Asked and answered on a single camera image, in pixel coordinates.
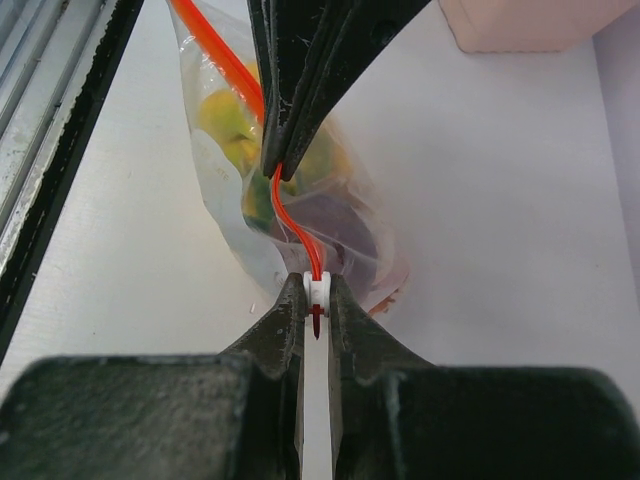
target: white table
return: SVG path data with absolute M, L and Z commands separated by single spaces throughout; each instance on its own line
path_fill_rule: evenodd
M 437 363 L 592 366 L 640 411 L 640 314 L 591 42 L 468 56 L 430 5 L 337 110 L 412 262 L 392 334 Z M 202 205 L 168 10 L 147 0 L 0 395 L 45 355 L 215 352 L 266 308 Z M 306 355 L 318 376 L 323 345 Z M 326 412 L 308 413 L 317 449 Z

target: plastic bag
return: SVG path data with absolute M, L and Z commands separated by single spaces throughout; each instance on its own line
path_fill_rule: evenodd
M 251 27 L 205 2 L 200 11 L 258 78 Z M 296 236 L 274 214 L 260 171 L 261 128 L 172 12 L 182 87 L 202 197 L 229 247 L 257 283 L 277 296 L 288 272 L 308 271 Z M 349 150 L 336 119 L 321 126 L 294 178 L 282 184 L 291 217 L 324 246 L 324 269 L 342 274 L 373 313 L 408 276 L 392 230 L 378 213 L 372 183 Z

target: white wall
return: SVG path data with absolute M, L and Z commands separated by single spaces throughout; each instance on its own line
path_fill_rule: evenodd
M 596 35 L 594 46 L 640 301 L 640 7 Z

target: black rubber seal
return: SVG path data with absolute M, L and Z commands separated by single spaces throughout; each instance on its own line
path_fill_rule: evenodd
M 0 364 L 31 291 L 144 0 L 119 0 L 76 98 L 40 191 L 0 277 Z

